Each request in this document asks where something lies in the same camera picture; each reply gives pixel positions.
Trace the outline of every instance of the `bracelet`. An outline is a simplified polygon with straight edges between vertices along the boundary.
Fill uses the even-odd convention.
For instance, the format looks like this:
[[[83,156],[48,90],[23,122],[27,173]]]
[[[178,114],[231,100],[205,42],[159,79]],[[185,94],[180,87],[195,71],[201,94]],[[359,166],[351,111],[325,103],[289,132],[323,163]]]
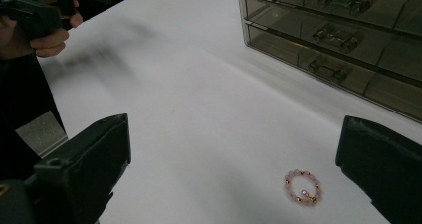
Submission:
[[[314,186],[314,196],[310,195],[305,190],[301,192],[304,198],[301,198],[294,193],[294,191],[292,190],[292,179],[296,176],[301,176],[305,178]],[[308,171],[302,171],[297,169],[294,171],[289,171],[289,173],[285,176],[285,190],[288,196],[292,199],[292,201],[304,206],[314,206],[317,204],[317,202],[321,200],[322,197],[322,190],[320,189],[319,181]]]

